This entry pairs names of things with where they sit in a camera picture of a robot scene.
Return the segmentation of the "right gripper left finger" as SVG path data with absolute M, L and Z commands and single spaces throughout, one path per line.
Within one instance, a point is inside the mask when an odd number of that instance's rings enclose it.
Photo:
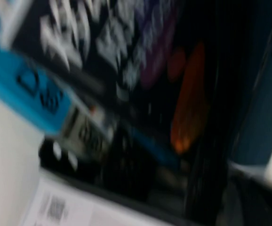
M 227 225 L 258 225 L 258 191 L 246 180 L 233 178 L 227 185 Z

